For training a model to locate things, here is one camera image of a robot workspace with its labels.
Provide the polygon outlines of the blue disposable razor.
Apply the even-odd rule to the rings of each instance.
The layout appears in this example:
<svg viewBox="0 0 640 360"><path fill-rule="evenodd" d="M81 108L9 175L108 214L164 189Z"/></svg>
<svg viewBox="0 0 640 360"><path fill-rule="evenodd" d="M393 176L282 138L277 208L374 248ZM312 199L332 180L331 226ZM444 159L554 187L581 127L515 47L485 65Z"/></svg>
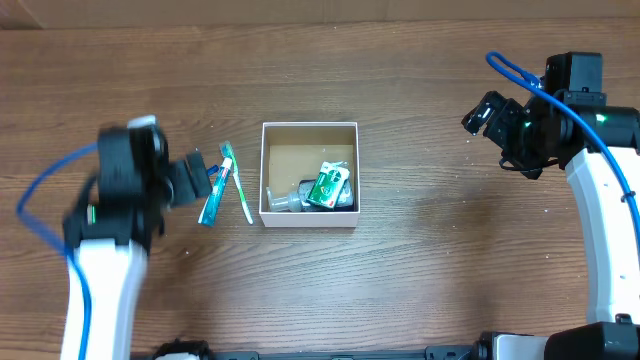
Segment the blue disposable razor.
<svg viewBox="0 0 640 360"><path fill-rule="evenodd" d="M214 166L210 167L210 168L207 170L207 173L208 173L208 175L209 175L209 176L211 176L211 175L213 175L213 174L217 173L217 172L218 172L218 170L219 170L219 166L218 166L218 165L214 165Z"/></svg>

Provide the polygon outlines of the clear bottle dark liquid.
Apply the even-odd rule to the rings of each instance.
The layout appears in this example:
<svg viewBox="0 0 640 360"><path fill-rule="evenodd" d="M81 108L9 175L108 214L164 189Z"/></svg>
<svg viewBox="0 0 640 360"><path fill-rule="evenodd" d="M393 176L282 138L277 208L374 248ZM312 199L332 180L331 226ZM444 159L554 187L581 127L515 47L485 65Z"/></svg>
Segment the clear bottle dark liquid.
<svg viewBox="0 0 640 360"><path fill-rule="evenodd" d="M308 202L308 196L315 184L314 180L301 180L296 191L283 197L275 197L269 187L266 194L271 212L289 211L298 212L328 212L329 208L314 205ZM333 211L350 212L355 209L355 196L351 184L347 181L338 197L337 204Z"/></svg>

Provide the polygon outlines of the green white small packet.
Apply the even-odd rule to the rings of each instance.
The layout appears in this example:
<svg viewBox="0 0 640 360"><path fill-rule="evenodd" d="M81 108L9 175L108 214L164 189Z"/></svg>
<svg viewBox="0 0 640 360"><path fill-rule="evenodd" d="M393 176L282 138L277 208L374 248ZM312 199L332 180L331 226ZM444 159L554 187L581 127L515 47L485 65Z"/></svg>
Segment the green white small packet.
<svg viewBox="0 0 640 360"><path fill-rule="evenodd" d="M354 195L350 174L346 161L323 162L306 200L328 210L351 206Z"/></svg>

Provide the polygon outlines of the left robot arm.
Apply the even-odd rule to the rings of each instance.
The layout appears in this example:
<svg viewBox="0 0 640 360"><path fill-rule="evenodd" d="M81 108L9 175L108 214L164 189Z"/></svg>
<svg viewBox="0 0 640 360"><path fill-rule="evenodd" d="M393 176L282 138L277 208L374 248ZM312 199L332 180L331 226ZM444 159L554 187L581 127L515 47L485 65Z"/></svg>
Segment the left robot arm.
<svg viewBox="0 0 640 360"><path fill-rule="evenodd" d="M63 221L69 256L64 359L127 359L152 240L167 210L209 195L202 155L172 161L155 124L100 131L99 168Z"/></svg>

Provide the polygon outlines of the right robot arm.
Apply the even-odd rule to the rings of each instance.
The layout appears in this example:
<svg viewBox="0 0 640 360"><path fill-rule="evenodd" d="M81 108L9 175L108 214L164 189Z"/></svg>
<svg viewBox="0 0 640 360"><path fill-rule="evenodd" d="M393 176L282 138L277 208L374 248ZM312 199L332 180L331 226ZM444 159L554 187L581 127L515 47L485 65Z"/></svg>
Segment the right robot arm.
<svg viewBox="0 0 640 360"><path fill-rule="evenodd" d="M588 275L587 322L550 336L485 332L468 359L639 357L639 112L602 93L558 89L526 105L488 92L462 120L502 150L503 169L537 179L564 170Z"/></svg>

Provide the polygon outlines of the teal toothpaste tube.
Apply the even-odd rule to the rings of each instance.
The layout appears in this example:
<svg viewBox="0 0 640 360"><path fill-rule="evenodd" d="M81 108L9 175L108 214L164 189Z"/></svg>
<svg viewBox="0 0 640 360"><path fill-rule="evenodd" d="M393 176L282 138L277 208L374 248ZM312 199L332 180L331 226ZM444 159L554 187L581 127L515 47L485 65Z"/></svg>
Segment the teal toothpaste tube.
<svg viewBox="0 0 640 360"><path fill-rule="evenodd" d="M217 176L215 178L212 191L207 198L205 205L200 213L198 223L201 225L213 227L216 216L220 207L221 199L227 185L232 167L232 159L225 157L219 166Z"/></svg>

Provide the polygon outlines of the green white toothbrush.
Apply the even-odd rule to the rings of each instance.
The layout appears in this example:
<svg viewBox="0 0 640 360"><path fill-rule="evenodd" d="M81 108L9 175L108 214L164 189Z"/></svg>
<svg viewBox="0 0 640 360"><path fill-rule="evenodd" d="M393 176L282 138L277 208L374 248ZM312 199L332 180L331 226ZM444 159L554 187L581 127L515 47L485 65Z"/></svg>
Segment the green white toothbrush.
<svg viewBox="0 0 640 360"><path fill-rule="evenodd" d="M221 143L219 145L220 147L220 151L221 154L225 157L225 158L230 158L232 161L232 178L234 180L236 189L238 191L239 194L239 198L240 198L240 202L241 202L241 206L242 206L242 210L244 213L244 216L248 222L249 225L253 225L254 224L254 220L253 217L251 215L251 211L249 209L245 194L244 194L244 190L242 187L242 183L240 180L240 175L239 175L239 166L236 160L236 156L235 156L235 152L234 149L231 145L231 143L229 141L225 141L223 143Z"/></svg>

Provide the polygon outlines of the white cardboard box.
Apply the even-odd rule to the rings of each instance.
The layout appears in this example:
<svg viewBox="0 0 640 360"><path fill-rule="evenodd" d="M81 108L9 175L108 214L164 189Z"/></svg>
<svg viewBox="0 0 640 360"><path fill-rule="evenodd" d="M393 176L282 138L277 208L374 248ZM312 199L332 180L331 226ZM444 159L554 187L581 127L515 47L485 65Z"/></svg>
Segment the white cardboard box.
<svg viewBox="0 0 640 360"><path fill-rule="evenodd" d="M325 162L344 161L354 194L350 211L274 212L270 203L319 175ZM260 156L259 215L267 228L354 228L360 217L359 132L355 122L265 122Z"/></svg>

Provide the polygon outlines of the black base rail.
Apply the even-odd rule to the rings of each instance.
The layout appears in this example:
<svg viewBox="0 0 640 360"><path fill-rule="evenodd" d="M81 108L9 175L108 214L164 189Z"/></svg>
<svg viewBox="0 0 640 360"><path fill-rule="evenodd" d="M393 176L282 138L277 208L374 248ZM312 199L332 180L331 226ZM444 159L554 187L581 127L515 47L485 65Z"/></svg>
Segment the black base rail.
<svg viewBox="0 0 640 360"><path fill-rule="evenodd" d="M144 359L159 360L457 360L472 359L471 345L436 345L423 350L356 352L294 352L261 354L256 351L216 352L206 341L181 341L161 345Z"/></svg>

